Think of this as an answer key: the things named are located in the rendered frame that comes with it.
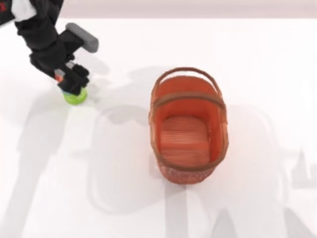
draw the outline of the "bucket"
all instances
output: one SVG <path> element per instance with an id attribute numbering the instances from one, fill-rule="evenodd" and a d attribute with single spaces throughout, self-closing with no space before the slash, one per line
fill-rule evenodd
<path id="1" fill-rule="evenodd" d="M 199 76 L 184 75 L 186 71 Z M 178 67 L 159 77 L 149 124 L 158 167 L 170 182 L 202 182 L 225 158 L 226 105 L 215 80 L 202 70 Z"/>

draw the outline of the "white floor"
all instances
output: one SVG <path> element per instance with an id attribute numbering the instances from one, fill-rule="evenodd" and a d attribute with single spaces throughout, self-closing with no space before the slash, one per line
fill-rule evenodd
<path id="1" fill-rule="evenodd" d="M 79 107 L 0 31 L 0 238 L 317 237 L 317 21 L 74 22 L 101 44 L 77 54 L 93 73 Z M 147 125 L 176 66 L 228 104 L 227 157 L 188 187 L 161 177 Z"/>

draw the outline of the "orange basket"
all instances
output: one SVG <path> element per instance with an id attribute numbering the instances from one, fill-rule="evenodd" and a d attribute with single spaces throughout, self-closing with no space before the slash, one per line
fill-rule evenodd
<path id="1" fill-rule="evenodd" d="M 190 71 L 207 80 L 188 75 Z M 149 114 L 151 146 L 163 176 L 173 183 L 205 180 L 228 149 L 226 105 L 215 80 L 206 72 L 180 67 L 155 83 Z"/>

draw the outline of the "gray object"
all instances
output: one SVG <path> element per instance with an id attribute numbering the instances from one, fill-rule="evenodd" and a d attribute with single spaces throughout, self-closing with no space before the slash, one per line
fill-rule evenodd
<path id="1" fill-rule="evenodd" d="M 90 53 L 96 53 L 99 48 L 99 40 L 92 34 L 81 28 L 75 23 L 68 23 L 66 30 L 72 32 L 84 41 L 83 48 Z"/>

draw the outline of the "basket handle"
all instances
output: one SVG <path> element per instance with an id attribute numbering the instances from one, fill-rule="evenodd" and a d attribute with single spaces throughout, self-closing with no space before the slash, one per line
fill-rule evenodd
<path id="1" fill-rule="evenodd" d="M 158 107 L 161 107 L 164 104 L 167 104 L 169 102 L 172 102 L 175 100 L 181 100 L 181 99 L 202 99 L 202 100 L 207 100 L 209 102 L 217 104 L 222 110 L 222 121 L 223 123 L 227 124 L 227 115 L 226 115 L 227 111 L 226 111 L 226 105 L 223 99 L 215 95 L 210 95 L 208 93 L 200 93 L 200 92 L 170 93 L 156 99 L 152 104 L 151 118 L 155 116 L 155 113 Z"/>
<path id="2" fill-rule="evenodd" d="M 155 85 L 153 87 L 153 92 L 156 93 L 156 91 L 158 90 L 158 87 L 160 85 L 160 83 L 170 74 L 176 73 L 176 72 L 182 72 L 182 71 L 190 71 L 190 72 L 195 72 L 198 74 L 201 74 L 203 76 L 205 76 L 212 84 L 212 86 L 215 88 L 217 95 L 222 98 L 222 93 L 221 90 L 218 86 L 218 84 L 216 83 L 215 79 L 213 77 L 211 77 L 207 72 L 202 71 L 200 69 L 194 68 L 194 67 L 177 67 L 174 69 L 171 69 L 169 71 L 166 71 L 164 74 L 162 74 L 157 81 L 155 82 Z"/>

